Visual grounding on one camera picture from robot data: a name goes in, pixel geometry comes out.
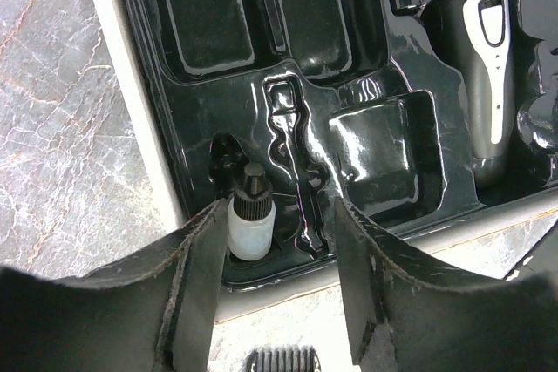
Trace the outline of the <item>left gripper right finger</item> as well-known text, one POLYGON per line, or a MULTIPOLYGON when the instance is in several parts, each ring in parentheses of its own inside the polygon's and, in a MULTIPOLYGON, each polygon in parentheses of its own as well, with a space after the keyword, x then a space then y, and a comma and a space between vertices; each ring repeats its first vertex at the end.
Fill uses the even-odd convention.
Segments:
POLYGON ((336 199, 337 266, 363 371, 554 371, 557 232, 505 281, 447 264, 336 199))

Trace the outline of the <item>black comb attachment with brush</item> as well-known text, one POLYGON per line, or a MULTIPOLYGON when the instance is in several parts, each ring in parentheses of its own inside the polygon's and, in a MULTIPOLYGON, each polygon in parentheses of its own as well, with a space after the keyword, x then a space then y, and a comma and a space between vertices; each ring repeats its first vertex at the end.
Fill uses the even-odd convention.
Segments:
POLYGON ((321 372, 322 364, 312 346, 256 348, 245 359, 246 372, 321 372))

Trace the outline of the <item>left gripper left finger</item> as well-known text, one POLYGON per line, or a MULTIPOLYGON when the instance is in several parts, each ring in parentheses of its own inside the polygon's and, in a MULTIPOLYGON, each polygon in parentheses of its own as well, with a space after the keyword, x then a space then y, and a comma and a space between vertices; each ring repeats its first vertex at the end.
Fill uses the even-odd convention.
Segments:
POLYGON ((1 270, 4 371, 203 371, 228 247, 228 203, 82 277, 1 270))

